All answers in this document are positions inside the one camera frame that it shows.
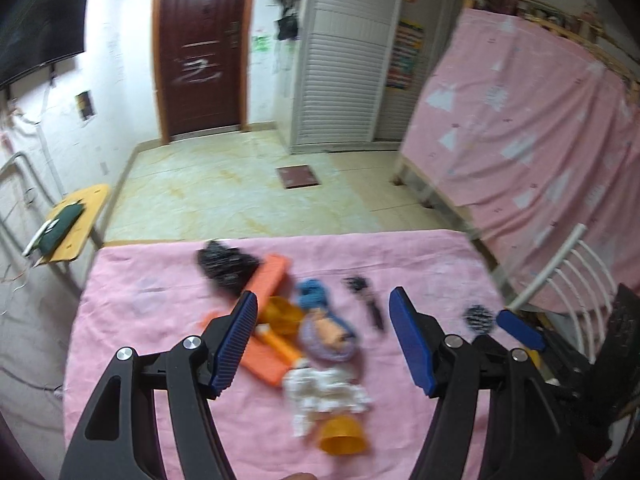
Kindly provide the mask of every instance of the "television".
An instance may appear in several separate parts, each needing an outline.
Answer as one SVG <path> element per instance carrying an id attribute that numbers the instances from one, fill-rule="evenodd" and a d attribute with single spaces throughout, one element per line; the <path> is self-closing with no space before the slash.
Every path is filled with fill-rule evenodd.
<path id="1" fill-rule="evenodd" d="M 0 54 L 0 88 L 84 52 L 86 0 L 34 0 Z"/>

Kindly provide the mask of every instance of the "sliding closet door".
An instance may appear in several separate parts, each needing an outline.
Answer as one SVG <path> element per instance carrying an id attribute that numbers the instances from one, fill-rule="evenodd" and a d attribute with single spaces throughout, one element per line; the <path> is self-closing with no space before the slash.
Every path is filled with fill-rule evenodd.
<path id="1" fill-rule="evenodd" d="M 422 86 L 449 43 L 462 0 L 402 1 L 400 17 L 424 29 L 424 42 L 406 90 L 385 88 L 376 127 L 376 140 L 402 140 Z"/>
<path id="2" fill-rule="evenodd" d="M 296 144 L 371 140 L 398 0 L 311 0 Z"/>

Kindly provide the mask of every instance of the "floor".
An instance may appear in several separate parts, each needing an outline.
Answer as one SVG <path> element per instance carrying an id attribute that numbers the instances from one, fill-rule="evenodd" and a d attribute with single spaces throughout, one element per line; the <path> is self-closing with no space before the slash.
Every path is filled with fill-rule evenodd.
<path id="1" fill-rule="evenodd" d="M 395 155 L 289 155 L 276 131 L 173 142 L 138 155 L 106 241 L 444 228 L 409 189 L 389 183 Z M 285 190 L 276 168 L 300 164 L 309 164 L 321 185 Z"/>

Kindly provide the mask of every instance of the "silver screw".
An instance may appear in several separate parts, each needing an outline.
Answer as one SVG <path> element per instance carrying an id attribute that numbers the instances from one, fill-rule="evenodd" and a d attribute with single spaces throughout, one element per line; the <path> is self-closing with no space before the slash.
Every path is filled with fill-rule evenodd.
<path id="1" fill-rule="evenodd" d="M 529 356 L 522 348 L 516 348 L 515 350 L 513 350 L 511 352 L 511 357 L 513 357 L 514 361 L 517 361 L 519 363 L 523 363 L 524 361 L 529 359 Z"/>
<path id="2" fill-rule="evenodd" d="M 190 335 L 187 339 L 182 342 L 182 346 L 184 346 L 187 350 L 193 350 L 200 346 L 200 338 L 196 335 Z"/>
<path id="3" fill-rule="evenodd" d="M 133 355 L 133 350 L 128 346 L 125 346 L 116 352 L 116 357 L 120 361 L 126 361 L 127 359 L 131 359 L 132 355 Z"/>
<path id="4" fill-rule="evenodd" d="M 444 344 L 449 348 L 460 348 L 462 343 L 464 340 L 459 335 L 450 334 L 444 338 Z"/>

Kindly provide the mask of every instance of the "pink bed sheet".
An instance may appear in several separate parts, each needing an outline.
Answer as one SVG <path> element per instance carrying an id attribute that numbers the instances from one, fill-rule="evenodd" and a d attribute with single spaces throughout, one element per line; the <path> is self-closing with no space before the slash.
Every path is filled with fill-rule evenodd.
<path id="1" fill-rule="evenodd" d="M 411 380 L 404 357 L 388 329 L 377 332 L 366 308 L 340 280 L 368 278 L 381 306 L 402 285 L 419 311 L 436 316 L 445 332 L 472 340 L 462 312 L 502 303 L 482 259 L 458 232 L 399 232 L 233 240 L 257 256 L 269 252 L 292 258 L 295 280 L 319 278 L 330 290 L 332 307 L 356 327 L 362 347 L 362 384 L 373 398 L 362 417 L 370 452 L 332 458 L 313 438 L 292 436 L 291 412 L 281 391 L 240 368 L 231 388 L 210 404 L 226 453 L 239 480 L 278 480 L 311 472 L 321 480 L 403 480 L 409 477 L 429 427 L 435 401 Z M 68 442 L 100 375 L 115 351 L 133 346 L 139 354 L 164 351 L 181 338 L 200 333 L 197 323 L 212 309 L 228 312 L 196 265 L 199 242 L 133 245 L 99 252 L 73 327 L 65 377 L 65 438 Z M 514 340 L 495 330 L 508 348 Z M 159 436 L 167 475 L 182 478 L 171 431 L 166 394 L 156 393 Z M 465 478 L 476 478 L 486 431 L 488 396 L 479 399 L 476 429 Z"/>
<path id="2" fill-rule="evenodd" d="M 471 210 L 516 288 L 583 223 L 616 282 L 639 291 L 640 110 L 577 44 L 514 16 L 463 11 L 401 151 Z M 564 310 L 553 294 L 536 302 Z"/>

